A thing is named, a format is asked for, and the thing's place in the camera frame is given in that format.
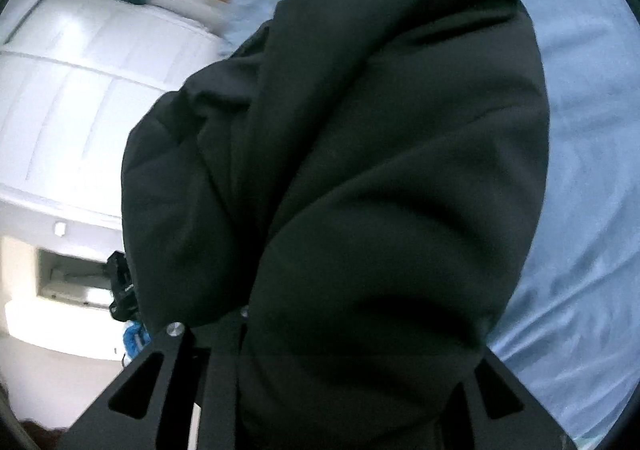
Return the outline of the blue gloved left hand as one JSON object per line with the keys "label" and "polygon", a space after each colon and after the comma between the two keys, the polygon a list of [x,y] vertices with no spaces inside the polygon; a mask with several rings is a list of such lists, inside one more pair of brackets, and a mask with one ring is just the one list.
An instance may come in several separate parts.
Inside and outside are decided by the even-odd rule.
{"label": "blue gloved left hand", "polygon": [[131,359],[136,358],[146,345],[151,343],[149,332],[139,321],[129,321],[124,334],[122,334],[125,352]]}

